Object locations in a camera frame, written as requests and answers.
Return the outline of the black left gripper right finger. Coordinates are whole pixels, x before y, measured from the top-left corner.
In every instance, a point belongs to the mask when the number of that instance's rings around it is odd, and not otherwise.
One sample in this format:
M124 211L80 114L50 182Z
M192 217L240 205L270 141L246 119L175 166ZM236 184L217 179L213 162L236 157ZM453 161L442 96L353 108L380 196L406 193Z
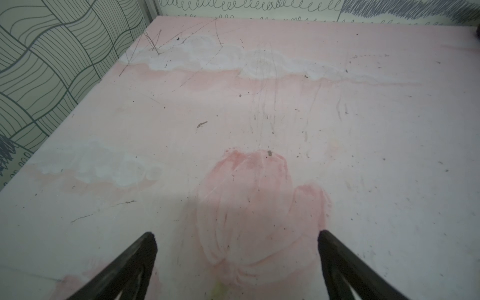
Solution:
M319 232L317 248L331 300L407 300L327 230Z

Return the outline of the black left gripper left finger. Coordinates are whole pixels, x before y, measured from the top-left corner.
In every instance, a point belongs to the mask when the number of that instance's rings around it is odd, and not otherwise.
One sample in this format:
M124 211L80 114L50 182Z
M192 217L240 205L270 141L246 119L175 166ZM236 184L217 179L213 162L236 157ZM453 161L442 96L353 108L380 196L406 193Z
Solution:
M145 232L70 300L143 300L153 273L158 247Z

